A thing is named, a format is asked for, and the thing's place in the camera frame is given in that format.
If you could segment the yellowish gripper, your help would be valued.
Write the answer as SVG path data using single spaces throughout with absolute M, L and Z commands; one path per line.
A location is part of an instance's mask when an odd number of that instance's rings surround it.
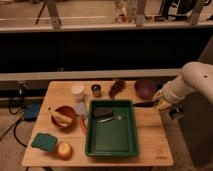
M 166 110 L 171 107 L 171 103 L 163 98 L 161 92 L 157 92 L 152 100 L 154 101 L 154 107 L 158 110 Z

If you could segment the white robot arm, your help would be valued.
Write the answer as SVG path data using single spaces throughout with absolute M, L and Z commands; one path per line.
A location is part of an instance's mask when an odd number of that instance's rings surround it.
M 152 100 L 157 102 L 158 110 L 165 110 L 193 92 L 201 93 L 213 104 L 213 65 L 201 62 L 185 64 L 180 74 L 165 83 Z

